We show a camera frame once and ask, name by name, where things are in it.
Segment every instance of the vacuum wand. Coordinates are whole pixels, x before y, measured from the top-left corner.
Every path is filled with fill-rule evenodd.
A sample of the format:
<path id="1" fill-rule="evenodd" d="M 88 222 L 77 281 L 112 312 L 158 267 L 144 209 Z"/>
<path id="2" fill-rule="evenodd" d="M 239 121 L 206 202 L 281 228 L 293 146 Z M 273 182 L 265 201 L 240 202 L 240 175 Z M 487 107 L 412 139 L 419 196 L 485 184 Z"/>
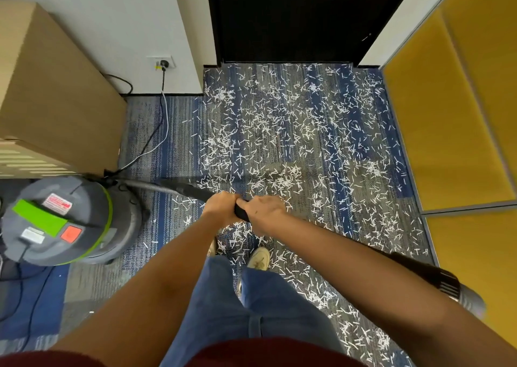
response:
<path id="1" fill-rule="evenodd" d="M 160 185 L 165 188 L 172 189 L 186 197 L 203 202 L 207 202 L 208 199 L 215 194 L 208 189 L 198 188 L 196 186 L 190 185 L 189 183 L 181 182 L 177 178 L 163 178 L 160 180 Z M 246 211 L 239 207 L 237 204 L 235 204 L 235 215 L 241 220 L 244 220 L 248 223 L 250 222 Z M 437 266 L 422 263 L 416 259 L 412 259 L 411 257 L 402 255 L 400 253 L 385 253 L 384 251 L 365 245 L 357 240 L 353 241 L 369 247 L 377 253 L 382 254 L 385 257 L 399 263 L 406 269 L 409 269 L 411 272 L 427 281 L 430 285 L 434 286 L 439 291 L 449 296 L 451 299 L 459 302 L 463 307 L 474 313 L 479 318 L 482 317 L 485 310 L 483 300 L 474 291 L 461 284 L 453 273 Z"/>

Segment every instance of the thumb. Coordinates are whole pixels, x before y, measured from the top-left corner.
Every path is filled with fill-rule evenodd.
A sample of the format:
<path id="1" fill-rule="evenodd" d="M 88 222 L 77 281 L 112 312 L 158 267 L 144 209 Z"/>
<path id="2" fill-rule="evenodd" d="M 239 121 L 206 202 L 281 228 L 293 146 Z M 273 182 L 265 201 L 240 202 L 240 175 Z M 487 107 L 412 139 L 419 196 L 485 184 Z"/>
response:
<path id="1" fill-rule="evenodd" d="M 248 201 L 243 200 L 242 198 L 238 198 L 236 201 L 237 205 L 241 207 L 242 209 L 246 210 L 246 207 L 248 206 Z"/>

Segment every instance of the door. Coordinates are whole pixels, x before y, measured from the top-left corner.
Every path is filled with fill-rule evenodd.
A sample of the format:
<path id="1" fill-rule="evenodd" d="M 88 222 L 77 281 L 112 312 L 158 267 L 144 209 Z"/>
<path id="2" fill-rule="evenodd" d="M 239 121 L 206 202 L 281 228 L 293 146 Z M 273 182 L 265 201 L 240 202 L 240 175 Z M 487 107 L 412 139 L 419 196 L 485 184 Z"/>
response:
<path id="1" fill-rule="evenodd" d="M 219 60 L 361 61 L 402 0 L 210 0 Z"/>

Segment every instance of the wall socket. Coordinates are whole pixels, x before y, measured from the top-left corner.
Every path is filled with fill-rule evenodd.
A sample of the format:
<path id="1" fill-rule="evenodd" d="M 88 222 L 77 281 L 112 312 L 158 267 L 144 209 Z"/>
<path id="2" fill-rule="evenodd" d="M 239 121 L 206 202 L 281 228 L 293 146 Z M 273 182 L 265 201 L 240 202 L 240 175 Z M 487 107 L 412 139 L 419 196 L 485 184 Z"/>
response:
<path id="1" fill-rule="evenodd" d="M 160 61 L 162 59 L 166 60 L 169 63 L 169 67 L 167 69 L 174 69 L 176 67 L 176 64 L 174 63 L 174 60 L 169 55 L 168 57 L 147 57 L 149 60 L 149 64 L 152 66 L 152 69 L 159 70 L 160 68 L 156 68 L 157 66 L 160 66 Z"/>

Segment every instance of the person's right arm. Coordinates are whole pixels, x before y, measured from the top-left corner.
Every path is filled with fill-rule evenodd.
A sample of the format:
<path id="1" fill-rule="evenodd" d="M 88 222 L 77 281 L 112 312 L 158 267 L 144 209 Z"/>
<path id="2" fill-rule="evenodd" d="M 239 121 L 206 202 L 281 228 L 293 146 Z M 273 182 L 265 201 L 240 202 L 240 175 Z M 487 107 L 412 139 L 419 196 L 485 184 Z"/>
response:
<path id="1" fill-rule="evenodd" d="M 419 367 L 517 365 L 517 350 L 461 305 L 404 266 L 298 219 L 279 197 L 239 199 L 253 230 L 311 265 Z"/>

